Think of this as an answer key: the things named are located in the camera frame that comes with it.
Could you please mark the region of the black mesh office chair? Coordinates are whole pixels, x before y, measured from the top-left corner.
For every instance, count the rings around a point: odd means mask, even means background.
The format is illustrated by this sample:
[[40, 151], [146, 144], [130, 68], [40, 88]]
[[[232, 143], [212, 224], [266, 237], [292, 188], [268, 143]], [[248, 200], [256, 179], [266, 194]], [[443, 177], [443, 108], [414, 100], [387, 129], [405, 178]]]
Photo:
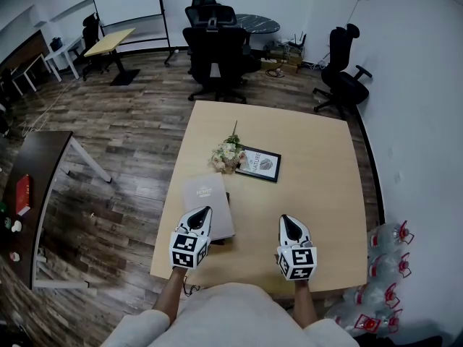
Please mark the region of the black mesh office chair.
[[191, 26], [183, 29], [190, 53], [190, 74], [202, 89], [189, 95], [215, 94], [215, 100], [231, 95], [246, 104], [247, 99], [235, 88], [245, 82], [243, 75], [260, 69], [246, 40], [248, 32], [237, 25], [230, 6], [196, 5], [185, 8]]

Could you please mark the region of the person's left forearm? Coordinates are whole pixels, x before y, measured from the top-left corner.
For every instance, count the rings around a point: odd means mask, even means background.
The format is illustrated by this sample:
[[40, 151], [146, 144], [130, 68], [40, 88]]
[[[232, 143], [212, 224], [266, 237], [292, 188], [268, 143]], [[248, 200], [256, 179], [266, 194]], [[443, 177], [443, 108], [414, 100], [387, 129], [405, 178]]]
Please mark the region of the person's left forearm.
[[153, 306], [154, 310], [167, 315], [171, 324], [177, 318], [179, 301], [186, 273], [187, 268], [174, 267], [166, 285], [163, 287], [161, 294], [158, 296]]

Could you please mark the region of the dark brown table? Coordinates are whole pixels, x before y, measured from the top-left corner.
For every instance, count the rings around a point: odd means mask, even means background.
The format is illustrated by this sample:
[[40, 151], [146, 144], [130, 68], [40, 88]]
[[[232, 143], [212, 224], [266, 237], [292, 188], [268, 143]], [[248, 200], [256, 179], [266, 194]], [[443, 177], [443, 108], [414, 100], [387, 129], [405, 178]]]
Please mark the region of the dark brown table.
[[[39, 263], [47, 262], [39, 254], [39, 244], [48, 201], [59, 170], [68, 174], [62, 162], [72, 148], [106, 182], [112, 178], [84, 150], [71, 131], [31, 132], [25, 138], [13, 163], [2, 202], [6, 205], [5, 218], [22, 223], [22, 230], [13, 233], [7, 228], [4, 219], [0, 219], [0, 257], [10, 266], [16, 276], [30, 289], [61, 288], [86, 289], [88, 282], [83, 280], [39, 280]], [[24, 176], [30, 176], [30, 209], [23, 215], [16, 214], [16, 184]], [[10, 252], [20, 255], [19, 262], [9, 258]]]

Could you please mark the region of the maroon book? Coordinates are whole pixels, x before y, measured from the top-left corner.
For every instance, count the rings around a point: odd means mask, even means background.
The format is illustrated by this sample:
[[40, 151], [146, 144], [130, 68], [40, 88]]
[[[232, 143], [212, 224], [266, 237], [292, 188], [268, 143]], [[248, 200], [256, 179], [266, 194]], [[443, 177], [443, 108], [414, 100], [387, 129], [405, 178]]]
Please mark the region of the maroon book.
[[213, 194], [208, 200], [208, 206], [212, 209], [210, 238], [213, 244], [223, 245], [235, 235], [229, 193]]

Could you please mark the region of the cardboard box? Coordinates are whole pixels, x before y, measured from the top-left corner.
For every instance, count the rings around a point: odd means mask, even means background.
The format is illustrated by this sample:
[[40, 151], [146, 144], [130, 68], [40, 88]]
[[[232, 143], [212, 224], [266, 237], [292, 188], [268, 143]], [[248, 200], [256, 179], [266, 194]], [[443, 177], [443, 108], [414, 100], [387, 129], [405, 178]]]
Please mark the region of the cardboard box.
[[283, 73], [296, 74], [302, 65], [301, 51], [271, 50], [261, 58], [263, 70], [279, 70]]

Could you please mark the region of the whiteboard on black stand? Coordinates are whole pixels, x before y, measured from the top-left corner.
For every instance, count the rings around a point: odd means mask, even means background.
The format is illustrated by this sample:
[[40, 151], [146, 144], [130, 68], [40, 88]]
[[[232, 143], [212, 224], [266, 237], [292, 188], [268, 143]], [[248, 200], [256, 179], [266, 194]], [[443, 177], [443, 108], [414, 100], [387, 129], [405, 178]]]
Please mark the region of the whiteboard on black stand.
[[170, 65], [171, 46], [163, 0], [93, 0], [102, 35], [134, 28], [119, 49], [121, 52], [167, 50], [164, 64]]

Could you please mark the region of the black picture frame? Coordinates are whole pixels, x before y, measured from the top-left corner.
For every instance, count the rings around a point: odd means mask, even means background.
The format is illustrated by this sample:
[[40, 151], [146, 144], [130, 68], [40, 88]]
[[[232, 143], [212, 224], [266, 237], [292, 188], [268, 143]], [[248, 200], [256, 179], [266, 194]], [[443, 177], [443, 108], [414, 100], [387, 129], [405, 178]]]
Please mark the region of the black picture frame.
[[235, 172], [244, 176], [276, 183], [279, 177], [281, 155], [244, 146], [245, 161]]

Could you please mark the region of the red book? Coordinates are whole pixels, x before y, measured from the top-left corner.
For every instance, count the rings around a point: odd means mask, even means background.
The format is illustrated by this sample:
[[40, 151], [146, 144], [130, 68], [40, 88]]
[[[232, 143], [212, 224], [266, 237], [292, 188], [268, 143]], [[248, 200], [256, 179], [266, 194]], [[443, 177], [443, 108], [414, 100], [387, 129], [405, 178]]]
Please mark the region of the red book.
[[30, 176], [24, 175], [16, 184], [16, 214], [23, 216], [30, 209]]

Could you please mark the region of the person's beige shirt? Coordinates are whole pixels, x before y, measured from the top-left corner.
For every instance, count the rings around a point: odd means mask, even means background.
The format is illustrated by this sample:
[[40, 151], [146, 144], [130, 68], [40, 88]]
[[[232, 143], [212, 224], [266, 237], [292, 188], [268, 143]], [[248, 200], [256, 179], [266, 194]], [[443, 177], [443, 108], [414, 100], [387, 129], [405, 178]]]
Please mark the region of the person's beige shirt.
[[150, 309], [122, 318], [101, 347], [359, 347], [331, 319], [300, 327], [261, 288], [227, 283], [195, 292], [175, 321]]

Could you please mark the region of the pale flower bouquet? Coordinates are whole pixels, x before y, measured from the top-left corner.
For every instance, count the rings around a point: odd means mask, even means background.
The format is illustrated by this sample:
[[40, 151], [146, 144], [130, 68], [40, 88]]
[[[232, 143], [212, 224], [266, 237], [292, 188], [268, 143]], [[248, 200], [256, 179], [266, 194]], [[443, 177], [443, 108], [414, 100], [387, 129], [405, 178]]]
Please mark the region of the pale flower bouquet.
[[234, 173], [242, 164], [247, 164], [244, 146], [240, 143], [240, 138], [236, 133], [237, 122], [234, 129], [221, 144], [212, 152], [208, 161], [208, 166], [216, 172], [222, 174]]

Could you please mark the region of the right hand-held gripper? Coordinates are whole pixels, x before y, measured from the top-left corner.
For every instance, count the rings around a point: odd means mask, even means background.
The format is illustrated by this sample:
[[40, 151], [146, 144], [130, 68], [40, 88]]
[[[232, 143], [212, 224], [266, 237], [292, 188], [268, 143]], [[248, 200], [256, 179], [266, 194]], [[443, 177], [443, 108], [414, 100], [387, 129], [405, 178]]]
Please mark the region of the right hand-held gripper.
[[276, 263], [286, 280], [309, 280], [317, 267], [317, 248], [308, 227], [300, 220], [283, 214], [279, 221]]

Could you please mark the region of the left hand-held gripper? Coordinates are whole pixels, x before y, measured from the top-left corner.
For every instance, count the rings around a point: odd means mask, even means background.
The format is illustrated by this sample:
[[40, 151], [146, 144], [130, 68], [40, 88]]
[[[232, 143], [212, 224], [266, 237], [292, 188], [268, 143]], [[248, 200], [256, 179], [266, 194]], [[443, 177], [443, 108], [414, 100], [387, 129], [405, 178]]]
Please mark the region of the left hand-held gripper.
[[185, 213], [179, 227], [171, 233], [169, 257], [172, 267], [195, 269], [208, 255], [211, 238], [191, 231], [209, 233], [213, 210], [210, 206], [197, 207]]

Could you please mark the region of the white table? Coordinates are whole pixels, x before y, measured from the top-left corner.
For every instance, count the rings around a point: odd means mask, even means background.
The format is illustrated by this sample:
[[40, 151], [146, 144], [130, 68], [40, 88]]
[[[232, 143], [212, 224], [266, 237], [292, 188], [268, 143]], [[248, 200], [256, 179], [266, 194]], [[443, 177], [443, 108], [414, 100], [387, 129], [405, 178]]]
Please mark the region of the white table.
[[80, 78], [74, 64], [73, 60], [71, 60], [69, 56], [70, 51], [74, 51], [78, 45], [83, 43], [83, 37], [80, 35], [76, 38], [73, 38], [71, 40], [68, 40], [66, 43], [62, 45], [61, 48], [59, 48], [57, 51], [52, 51], [50, 54], [48, 54], [45, 58], [45, 64], [48, 65], [48, 68], [52, 71], [54, 74], [55, 78], [61, 82], [61, 76], [58, 73], [58, 70], [56, 69], [56, 59], [59, 58], [60, 56], [63, 56], [66, 60], [66, 62], [69, 65], [69, 68], [71, 69], [74, 77], [76, 80]]

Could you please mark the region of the grey book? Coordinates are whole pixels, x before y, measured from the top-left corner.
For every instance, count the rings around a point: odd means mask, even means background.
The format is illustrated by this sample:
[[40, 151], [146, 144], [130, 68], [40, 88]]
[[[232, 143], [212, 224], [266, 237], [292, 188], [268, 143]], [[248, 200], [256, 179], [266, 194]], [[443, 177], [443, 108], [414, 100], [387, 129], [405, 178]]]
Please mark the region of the grey book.
[[232, 214], [221, 173], [209, 173], [187, 179], [183, 185], [186, 211], [209, 206], [212, 208], [211, 240], [228, 239], [235, 235]]

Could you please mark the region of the yellow pedestal table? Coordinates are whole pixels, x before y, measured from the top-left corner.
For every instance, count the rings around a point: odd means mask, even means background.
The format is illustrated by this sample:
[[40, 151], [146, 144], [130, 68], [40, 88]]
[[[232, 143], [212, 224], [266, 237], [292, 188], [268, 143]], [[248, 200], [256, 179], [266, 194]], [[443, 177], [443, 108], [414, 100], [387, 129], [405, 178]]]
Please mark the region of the yellow pedestal table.
[[112, 55], [114, 63], [116, 64], [119, 70], [119, 73], [110, 83], [110, 86], [129, 85], [140, 72], [139, 69], [126, 70], [123, 67], [123, 64], [121, 63], [119, 58], [119, 54], [116, 51], [116, 48], [134, 31], [134, 28], [130, 28], [105, 35], [84, 54], [84, 57], [95, 56], [103, 53], [110, 53]]

